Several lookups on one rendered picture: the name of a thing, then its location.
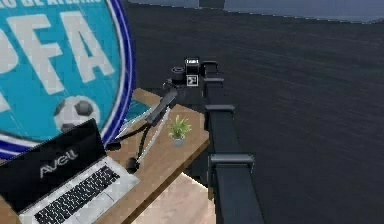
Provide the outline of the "blue round football wall emblem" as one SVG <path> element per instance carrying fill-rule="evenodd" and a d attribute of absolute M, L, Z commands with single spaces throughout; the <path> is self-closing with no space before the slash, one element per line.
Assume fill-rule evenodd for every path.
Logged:
<path fill-rule="evenodd" d="M 90 102 L 104 142 L 135 87 L 122 0 L 0 0 L 0 158 L 58 135 L 61 102 Z"/>

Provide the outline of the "brown wooden table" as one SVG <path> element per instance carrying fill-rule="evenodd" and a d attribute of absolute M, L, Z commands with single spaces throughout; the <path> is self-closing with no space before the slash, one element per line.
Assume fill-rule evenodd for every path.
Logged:
<path fill-rule="evenodd" d="M 175 147 L 168 136 L 168 124 L 177 115 L 188 118 L 191 131 L 186 134 L 181 147 Z M 123 198 L 100 216 L 93 224 L 131 224 L 148 205 L 166 189 L 175 178 L 208 145 L 208 132 L 203 128 L 204 117 L 190 108 L 175 105 L 156 131 L 149 130 L 144 143 L 144 153 L 139 159 L 140 167 L 135 175 L 139 183 Z M 143 134 L 121 142 L 117 151 L 106 154 L 127 170 L 130 157 L 135 157 Z M 22 224 L 8 202 L 0 196 L 0 224 Z"/>

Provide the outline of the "black and silver laptop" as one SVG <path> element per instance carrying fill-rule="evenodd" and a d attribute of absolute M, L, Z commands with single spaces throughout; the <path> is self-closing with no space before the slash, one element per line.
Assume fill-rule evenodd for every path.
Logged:
<path fill-rule="evenodd" d="M 93 119 L 0 164 L 0 196 L 22 224 L 93 224 L 138 183 Z"/>

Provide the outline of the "teal book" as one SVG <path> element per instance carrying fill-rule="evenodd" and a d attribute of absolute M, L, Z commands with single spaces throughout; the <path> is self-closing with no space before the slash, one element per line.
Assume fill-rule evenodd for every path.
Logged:
<path fill-rule="evenodd" d="M 150 107 L 148 105 L 146 105 L 142 102 L 139 102 L 137 100 L 131 100 L 124 120 L 130 121 L 130 120 L 142 115 L 143 113 L 145 113 L 149 109 L 150 109 Z"/>

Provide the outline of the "green houseplant in grey pot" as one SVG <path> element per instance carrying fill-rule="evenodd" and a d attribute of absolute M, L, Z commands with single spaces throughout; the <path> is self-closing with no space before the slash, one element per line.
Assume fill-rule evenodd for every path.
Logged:
<path fill-rule="evenodd" d="M 185 142 L 185 137 L 191 131 L 191 125 L 188 123 L 188 118 L 182 118 L 177 115 L 174 120 L 171 120 L 167 126 L 169 130 L 168 136 L 172 139 L 175 147 L 181 147 Z"/>

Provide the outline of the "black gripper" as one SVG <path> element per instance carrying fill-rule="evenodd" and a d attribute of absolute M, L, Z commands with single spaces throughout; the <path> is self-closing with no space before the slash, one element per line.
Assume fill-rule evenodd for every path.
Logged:
<path fill-rule="evenodd" d="M 163 83 L 163 89 L 166 93 L 160 99 L 159 104 L 152 105 L 140 115 L 137 115 L 128 121 L 124 121 L 117 137 L 106 145 L 107 150 L 117 151 L 121 148 L 121 142 L 123 140 L 144 131 L 140 140 L 137 155 L 128 159 L 127 172 L 129 174 L 135 174 L 140 167 L 139 159 L 144 153 L 144 143 L 149 130 L 156 126 L 158 122 L 169 113 L 169 107 L 173 108 L 175 106 L 178 91 L 186 84 L 186 72 L 183 67 L 173 67 L 171 71 L 174 76 Z M 143 121 L 143 124 L 139 128 L 133 130 L 132 127 L 140 121 Z"/>

